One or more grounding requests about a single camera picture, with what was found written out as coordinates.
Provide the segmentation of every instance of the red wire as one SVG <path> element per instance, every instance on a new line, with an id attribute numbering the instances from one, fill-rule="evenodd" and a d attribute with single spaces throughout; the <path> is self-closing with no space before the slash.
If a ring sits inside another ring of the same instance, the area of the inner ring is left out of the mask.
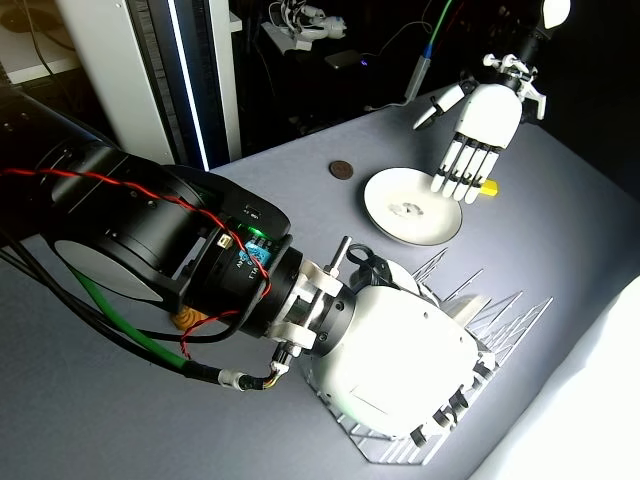
<path id="1" fill-rule="evenodd" d="M 216 320 L 220 320 L 221 318 L 229 317 L 231 315 L 237 315 L 238 313 L 240 313 L 238 310 L 227 310 L 226 312 L 222 312 L 220 315 L 216 315 L 216 316 L 213 316 L 213 317 L 207 317 L 207 318 L 204 318 L 202 320 L 198 320 L 196 323 L 191 325 L 189 328 L 187 328 L 185 330 L 185 332 L 182 334 L 182 337 L 180 337 L 180 350 L 182 350 L 182 354 L 185 357 L 187 357 L 189 360 L 191 360 L 191 354 L 189 353 L 189 349 L 187 347 L 187 337 L 189 335 L 191 335 L 191 333 L 193 333 L 193 331 L 195 329 L 197 329 L 198 327 L 201 327 L 202 325 L 205 325 L 207 323 L 211 323 L 211 322 L 215 322 Z"/>
<path id="2" fill-rule="evenodd" d="M 262 277 L 267 282 L 267 286 L 262 292 L 262 295 L 260 298 L 266 297 L 271 291 L 271 281 L 269 279 L 269 273 L 264 268 L 264 266 L 258 261 L 256 257 L 254 257 L 253 255 L 250 255 L 249 252 L 247 252 L 247 249 L 242 243 L 242 240 L 240 239 L 238 234 L 232 231 L 231 229 L 229 229 L 229 227 L 227 227 L 222 222 L 222 220 L 220 220 L 215 214 L 211 213 L 209 210 L 206 210 L 204 208 L 198 208 L 194 205 L 191 205 L 189 202 L 181 198 L 175 197 L 173 195 L 162 195 L 162 194 L 154 193 L 152 191 L 147 190 L 145 187 L 143 187 L 138 183 L 125 182 L 125 181 L 111 178 L 96 172 L 74 172 L 71 170 L 59 170 L 56 168 L 40 168 L 37 170 L 27 170 L 23 168 L 5 168 L 3 170 L 0 170 L 0 176 L 6 176 L 6 175 L 22 175 L 27 177 L 33 177 L 35 175 L 57 175 L 59 177 L 67 177 L 67 178 L 74 178 L 74 177 L 93 178 L 95 180 L 100 180 L 102 182 L 108 183 L 109 185 L 131 188 L 132 190 L 136 190 L 140 193 L 143 193 L 144 195 L 146 195 L 149 198 L 152 198 L 153 200 L 164 200 L 169 203 L 178 205 L 190 212 L 197 212 L 201 215 L 204 215 L 213 223 L 215 223 L 225 233 L 227 233 L 231 238 L 233 238 L 233 241 L 236 243 L 238 248 L 242 252 L 244 252 L 251 259 L 253 264 L 258 268 L 258 270 L 260 271 L 260 275 L 262 275 Z"/>

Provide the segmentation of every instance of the wire bundle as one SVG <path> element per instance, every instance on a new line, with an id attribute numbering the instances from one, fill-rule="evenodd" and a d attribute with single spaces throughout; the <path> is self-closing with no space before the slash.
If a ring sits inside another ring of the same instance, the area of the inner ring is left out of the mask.
<path id="1" fill-rule="evenodd" d="M 211 221 L 213 221 L 217 226 L 219 226 L 222 230 L 224 230 L 227 234 L 233 238 L 234 242 L 238 245 L 241 251 L 243 251 L 246 255 L 249 256 L 251 261 L 256 265 L 259 269 L 261 275 L 265 279 L 267 286 L 262 292 L 261 298 L 264 298 L 269 291 L 271 290 L 271 283 L 269 282 L 269 274 L 264 268 L 264 266 L 249 252 L 246 250 L 244 244 L 242 244 L 242 240 L 238 236 L 236 232 L 230 230 L 215 214 L 210 211 L 202 208 L 195 207 L 194 205 L 189 204 L 188 202 L 174 197 L 170 195 L 162 195 L 155 192 L 152 192 L 145 188 L 142 185 L 139 185 L 134 182 L 127 182 L 117 180 L 105 175 L 98 174 L 96 172 L 74 172 L 68 170 L 58 170 L 58 169 L 39 169 L 39 170 L 26 170 L 26 169 L 18 169 L 18 168 L 7 168 L 0 170 L 0 176 L 8 176 L 8 175 L 20 175 L 20 176 L 35 176 L 35 175 L 57 175 L 61 177 L 85 177 L 92 178 L 96 180 L 103 181 L 109 185 L 127 187 L 134 189 L 149 198 L 155 200 L 164 200 L 170 203 L 174 203 L 179 205 L 182 208 L 185 208 L 189 211 L 198 212 Z M 235 333 L 240 327 L 240 323 L 237 322 L 235 325 L 231 325 L 225 331 L 209 336 L 201 336 L 201 337 L 192 337 L 191 333 L 198 327 L 218 320 L 220 318 L 232 316 L 238 314 L 237 311 L 227 311 L 223 312 L 220 315 L 215 317 L 209 317 L 200 322 L 197 322 L 191 328 L 189 328 L 182 335 L 173 335 L 167 333 L 153 332 L 153 331 L 145 331 L 138 330 L 133 327 L 129 322 L 127 322 L 120 314 L 109 305 L 107 300 L 104 298 L 97 285 L 92 282 L 89 278 L 85 277 L 82 273 L 77 272 L 71 269 L 72 273 L 78 279 L 80 284 L 87 291 L 91 299 L 95 302 L 97 307 L 101 310 L 102 314 L 97 312 L 95 309 L 84 303 L 82 300 L 73 296 L 71 293 L 66 291 L 45 269 L 44 267 L 36 260 L 36 258 L 31 255 L 31 253 L 16 239 L 13 238 L 7 231 L 5 231 L 2 227 L 0 227 L 0 237 L 3 237 L 9 246 L 15 251 L 15 253 L 20 257 L 17 259 L 7 252 L 0 250 L 0 259 L 7 261 L 10 265 L 22 271 L 26 275 L 34 278 L 36 281 L 40 282 L 42 285 L 46 286 L 51 290 L 51 292 L 58 297 L 58 299 L 67 306 L 72 312 L 74 312 L 81 320 L 83 320 L 87 325 L 93 328 L 95 331 L 103 335 L 105 338 L 115 343 L 119 347 L 127 350 L 128 352 L 145 359 L 155 365 L 158 365 L 162 368 L 170 370 L 175 373 L 180 373 L 188 378 L 194 378 L 197 380 L 220 384 L 219 376 L 221 373 L 225 372 L 225 370 L 221 370 L 215 367 L 209 367 L 206 365 L 199 364 L 193 360 L 191 360 L 191 355 L 187 350 L 187 342 L 189 343 L 210 343 L 224 340 Z M 127 340 L 122 337 L 118 332 L 124 333 L 128 336 L 133 342 Z M 158 344 L 155 340 L 166 340 L 166 341 L 177 341 L 180 342 L 181 350 L 184 353 L 187 359 L 176 355 L 175 353 L 167 350 L 162 345 Z M 275 373 L 272 372 L 271 375 L 265 378 L 256 378 L 250 375 L 243 374 L 239 379 L 239 387 L 242 390 L 254 389 L 254 390 L 262 390 L 265 388 L 270 388 L 273 386 L 273 379 L 275 378 Z"/>

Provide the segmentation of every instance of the dish rack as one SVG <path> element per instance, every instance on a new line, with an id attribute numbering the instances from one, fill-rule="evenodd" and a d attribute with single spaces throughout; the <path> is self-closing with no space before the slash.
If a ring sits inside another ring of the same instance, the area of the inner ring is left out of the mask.
<path id="1" fill-rule="evenodd" d="M 424 285 L 425 280 L 433 272 L 446 252 L 447 249 L 445 248 L 432 257 L 413 274 L 413 278 Z M 483 271 L 479 270 L 473 274 L 444 300 L 438 298 L 439 302 L 446 303 L 459 296 Z M 462 403 L 465 404 L 466 408 L 455 412 L 450 411 L 451 415 L 447 416 L 453 421 L 450 422 L 449 428 L 440 429 L 438 433 L 425 434 L 424 443 L 421 447 L 416 446 L 414 440 L 409 436 L 396 438 L 380 434 L 338 411 L 315 388 L 310 368 L 306 369 L 307 383 L 313 388 L 318 399 L 368 462 L 383 465 L 426 465 L 442 447 L 455 426 L 462 420 L 468 408 L 471 407 L 500 367 L 504 365 L 515 348 L 553 302 L 553 297 L 549 297 L 531 308 L 523 310 L 518 315 L 509 315 L 523 293 L 522 291 L 515 292 L 498 302 L 489 303 L 466 326 L 466 330 L 478 342 L 479 350 L 484 353 L 492 352 L 495 356 L 495 368 L 490 372 L 485 372 L 485 375 L 476 375 L 473 387 L 463 395 Z"/>

